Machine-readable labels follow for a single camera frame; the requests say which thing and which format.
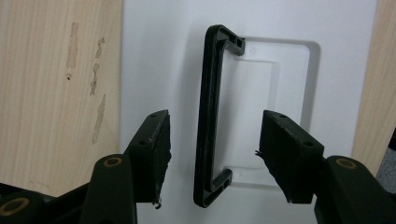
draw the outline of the white surface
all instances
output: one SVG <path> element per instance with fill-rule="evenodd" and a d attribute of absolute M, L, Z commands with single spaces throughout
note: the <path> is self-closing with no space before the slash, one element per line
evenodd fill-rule
<path fill-rule="evenodd" d="M 206 209 L 193 203 L 205 31 L 210 25 L 224 24 L 237 35 L 248 36 L 253 40 L 306 46 L 310 65 L 304 93 L 298 93 L 304 96 L 303 105 L 290 98 L 290 105 L 296 105 L 285 110 L 292 114 L 301 113 L 302 126 L 326 147 L 326 157 L 349 156 L 374 14 L 375 1 L 368 0 L 326 3 L 308 0 L 156 3 L 125 0 L 120 150 L 127 147 L 146 115 L 152 112 L 168 108 L 172 125 L 173 158 L 163 185 L 163 208 L 156 211 L 151 205 L 139 204 L 139 223 L 316 223 L 313 204 L 287 204 L 277 187 L 234 183 Z M 227 69 L 233 69 L 233 63 L 238 63 L 233 61 L 231 55 L 228 59 L 231 67 L 224 63 L 224 76 Z M 235 67 L 237 73 L 243 74 L 244 67 L 254 73 L 246 74 L 247 79 L 243 79 L 243 75 L 234 76 L 228 87 L 228 82 L 223 79 L 220 97 L 229 97 L 228 102 L 231 104 L 242 104 L 249 103 L 249 95 L 257 93 L 264 102 L 258 97 L 250 102 L 251 105 L 259 108 L 266 105 L 271 107 L 271 102 L 275 107 L 276 104 L 284 105 L 288 97 L 281 98 L 278 95 L 282 89 L 280 84 L 283 83 L 283 76 L 279 76 L 275 88 L 271 85 L 274 83 L 271 74 L 282 67 L 287 69 L 288 63 L 282 66 L 281 62 L 272 62 L 240 62 L 242 65 Z M 243 97 L 248 100 L 234 102 L 232 91 L 224 93 L 230 87 L 245 87 L 247 92 Z M 274 89 L 276 96 L 270 97 Z M 219 124 L 219 132 L 221 127 L 229 125 L 227 132 L 235 136 L 250 133 L 251 138 L 246 140 L 243 148 L 236 149 L 240 150 L 239 154 L 247 155 L 248 159 L 227 161 L 225 155 L 228 156 L 228 148 L 224 148 L 217 149 L 217 161 L 229 166 L 240 166 L 236 163 L 244 165 L 247 161 L 251 164 L 250 161 L 257 160 L 250 156 L 254 155 L 259 145 L 255 139 L 260 136 L 260 128 L 255 130 L 256 124 L 260 127 L 262 122 L 262 111 L 256 109 L 255 106 L 251 107 L 251 114 L 242 117 L 237 116 L 235 111 L 229 111 L 228 117 L 222 116 L 224 113 L 219 114 L 220 118 L 225 119 L 223 124 L 226 125 Z M 255 127 L 239 127 L 244 123 L 251 123 L 250 126 Z"/>

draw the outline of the handle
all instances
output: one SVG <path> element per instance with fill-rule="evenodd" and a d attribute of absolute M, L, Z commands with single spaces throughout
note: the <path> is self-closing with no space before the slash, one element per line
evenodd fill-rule
<path fill-rule="evenodd" d="M 205 35 L 194 178 L 194 202 L 201 207 L 213 203 L 231 184 L 233 177 L 233 172 L 225 169 L 213 179 L 221 67 L 225 49 L 241 56 L 245 52 L 245 40 L 223 25 L 209 27 Z"/>

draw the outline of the wooden panel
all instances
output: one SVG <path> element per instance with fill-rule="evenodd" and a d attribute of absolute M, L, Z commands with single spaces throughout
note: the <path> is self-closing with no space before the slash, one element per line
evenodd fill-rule
<path fill-rule="evenodd" d="M 380 0 L 352 157 L 376 174 L 396 126 L 396 1 Z"/>
<path fill-rule="evenodd" d="M 58 196 L 118 152 L 121 0 L 0 0 L 0 182 Z"/>

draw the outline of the wooden board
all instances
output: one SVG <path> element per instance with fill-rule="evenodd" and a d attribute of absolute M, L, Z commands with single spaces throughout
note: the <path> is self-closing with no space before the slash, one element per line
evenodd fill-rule
<path fill-rule="evenodd" d="M 377 3 L 352 157 L 376 175 L 396 127 L 396 1 Z"/>
<path fill-rule="evenodd" d="M 121 0 L 0 0 L 0 182 L 59 196 L 119 150 Z"/>

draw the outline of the black bracket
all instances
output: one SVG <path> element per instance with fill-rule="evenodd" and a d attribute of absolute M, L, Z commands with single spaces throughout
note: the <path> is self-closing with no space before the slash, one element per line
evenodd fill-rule
<path fill-rule="evenodd" d="M 194 201 L 201 207 L 213 203 L 231 184 L 233 177 L 233 172 L 226 169 L 213 179 L 221 66 L 225 49 L 241 56 L 245 52 L 245 40 L 223 25 L 209 27 L 205 36 L 194 179 Z"/>

